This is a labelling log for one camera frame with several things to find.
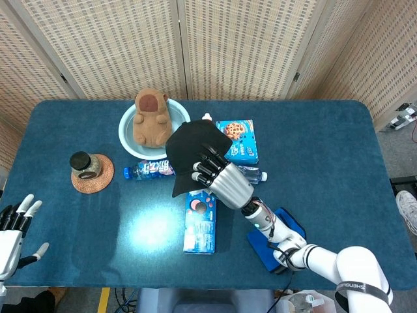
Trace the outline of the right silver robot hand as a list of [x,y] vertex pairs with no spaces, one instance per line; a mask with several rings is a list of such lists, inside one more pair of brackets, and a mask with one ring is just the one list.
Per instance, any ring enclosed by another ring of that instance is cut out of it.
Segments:
[[213,192],[230,209],[242,209],[251,202],[253,186],[236,165],[206,143],[198,156],[191,174],[195,182]]

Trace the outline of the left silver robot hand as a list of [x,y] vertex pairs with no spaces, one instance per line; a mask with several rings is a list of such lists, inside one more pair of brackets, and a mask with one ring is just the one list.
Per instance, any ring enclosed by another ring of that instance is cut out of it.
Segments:
[[34,197],[28,194],[22,202],[8,205],[1,211],[1,283],[12,277],[17,269],[40,260],[50,246],[45,242],[35,253],[21,257],[31,221],[42,205],[41,200],[33,202]]

